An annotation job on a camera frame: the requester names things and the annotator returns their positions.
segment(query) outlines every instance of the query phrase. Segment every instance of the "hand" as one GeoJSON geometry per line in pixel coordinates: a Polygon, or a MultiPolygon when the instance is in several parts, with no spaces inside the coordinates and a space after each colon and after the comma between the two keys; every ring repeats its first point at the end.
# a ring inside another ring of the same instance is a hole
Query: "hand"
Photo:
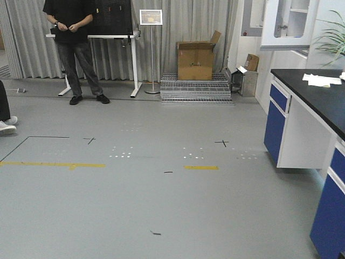
{"type": "Polygon", "coordinates": [[[79,29],[79,26],[77,26],[77,24],[72,24],[68,29],[72,32],[76,32],[79,29]]]}
{"type": "Polygon", "coordinates": [[[60,23],[60,22],[58,23],[58,29],[60,31],[67,31],[68,30],[67,26],[63,23],[60,23]]]}

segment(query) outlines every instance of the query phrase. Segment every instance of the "black shoe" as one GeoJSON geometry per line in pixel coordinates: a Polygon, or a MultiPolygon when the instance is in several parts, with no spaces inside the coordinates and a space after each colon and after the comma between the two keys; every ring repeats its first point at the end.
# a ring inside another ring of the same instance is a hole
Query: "black shoe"
{"type": "Polygon", "coordinates": [[[100,94],[99,96],[96,97],[97,101],[100,101],[103,104],[108,104],[110,103],[110,100],[104,95],[104,94],[100,94]]]}
{"type": "Polygon", "coordinates": [[[70,105],[76,105],[82,100],[82,96],[73,96],[70,100],[70,105]]]}

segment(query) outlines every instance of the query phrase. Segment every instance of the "dark jeans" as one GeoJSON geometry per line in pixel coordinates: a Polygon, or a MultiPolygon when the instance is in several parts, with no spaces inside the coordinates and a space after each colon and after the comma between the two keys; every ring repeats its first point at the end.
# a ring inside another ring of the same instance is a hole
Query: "dark jeans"
{"type": "Polygon", "coordinates": [[[11,118],[9,103],[4,84],[0,80],[0,120],[5,121],[11,118]]]}
{"type": "Polygon", "coordinates": [[[103,89],[100,87],[96,73],[92,66],[91,48],[88,42],[82,43],[57,43],[60,60],[66,71],[68,83],[74,96],[82,94],[79,78],[75,68],[75,57],[86,76],[91,92],[95,96],[103,94],[103,89]]]}

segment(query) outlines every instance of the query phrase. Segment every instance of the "paper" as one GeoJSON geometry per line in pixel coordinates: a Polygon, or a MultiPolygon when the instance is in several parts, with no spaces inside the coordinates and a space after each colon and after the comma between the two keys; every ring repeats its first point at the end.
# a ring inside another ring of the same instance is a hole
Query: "paper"
{"type": "Polygon", "coordinates": [[[330,87],[331,84],[341,85],[340,78],[315,76],[313,74],[304,74],[303,81],[308,81],[308,85],[319,87],[330,87]]]}
{"type": "Polygon", "coordinates": [[[244,74],[245,72],[247,72],[247,69],[245,69],[245,68],[242,67],[242,66],[239,66],[237,69],[238,69],[240,72],[242,72],[242,74],[244,74]]]}
{"type": "Polygon", "coordinates": [[[345,80],[345,72],[342,72],[341,75],[339,76],[341,79],[345,80]]]}

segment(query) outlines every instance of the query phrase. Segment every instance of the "white table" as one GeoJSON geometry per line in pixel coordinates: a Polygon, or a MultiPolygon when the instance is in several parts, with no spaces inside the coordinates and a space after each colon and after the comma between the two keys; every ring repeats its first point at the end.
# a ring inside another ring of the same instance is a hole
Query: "white table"
{"type": "MultiPolygon", "coordinates": [[[[130,97],[135,98],[142,83],[138,82],[138,76],[137,76],[137,64],[136,64],[136,42],[135,40],[140,36],[140,31],[134,30],[133,35],[129,35],[129,38],[131,39],[130,45],[132,47],[132,63],[133,63],[133,74],[134,74],[134,90],[130,97]]],[[[47,38],[54,38],[55,35],[53,34],[46,34],[47,38]]],[[[101,38],[101,39],[127,39],[128,35],[88,35],[88,38],[101,38]]],[[[66,88],[59,93],[59,96],[63,96],[66,92],[68,92],[71,87],[68,83],[67,77],[66,79],[66,88]]]]}

